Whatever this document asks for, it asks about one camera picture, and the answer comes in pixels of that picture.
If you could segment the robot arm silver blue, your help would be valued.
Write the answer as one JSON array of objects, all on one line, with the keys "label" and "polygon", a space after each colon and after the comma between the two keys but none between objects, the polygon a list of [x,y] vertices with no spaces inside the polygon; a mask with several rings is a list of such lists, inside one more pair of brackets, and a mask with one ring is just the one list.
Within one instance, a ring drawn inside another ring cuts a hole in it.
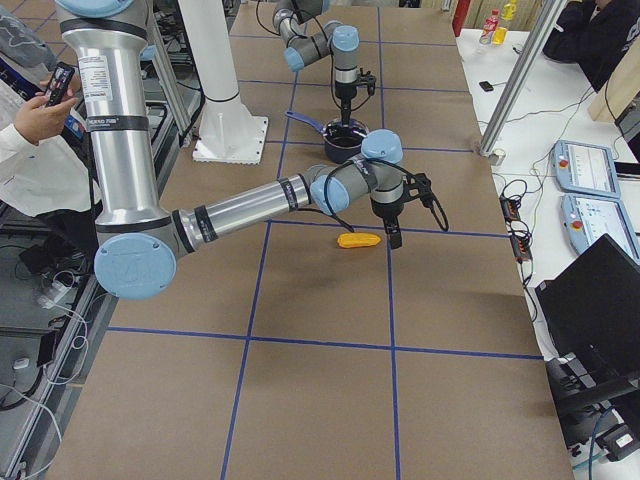
[{"label": "robot arm silver blue", "polygon": [[343,164],[316,165],[220,202],[168,211],[159,202],[139,59],[151,35],[147,1],[60,1],[64,41],[84,87],[103,209],[94,272],[114,296],[142,300],[173,281],[178,260],[202,245],[278,216],[317,206],[336,216],[369,197],[388,241],[400,247],[398,218],[408,192],[399,137],[367,134]]},{"label": "robot arm silver blue", "polygon": [[272,23],[286,45],[284,58],[291,71],[299,72],[325,57],[332,58],[334,95],[340,102],[341,124],[347,126],[359,85],[359,32],[337,20],[329,21],[314,35],[302,32],[304,24],[317,20],[329,7],[329,1],[278,1]]}]

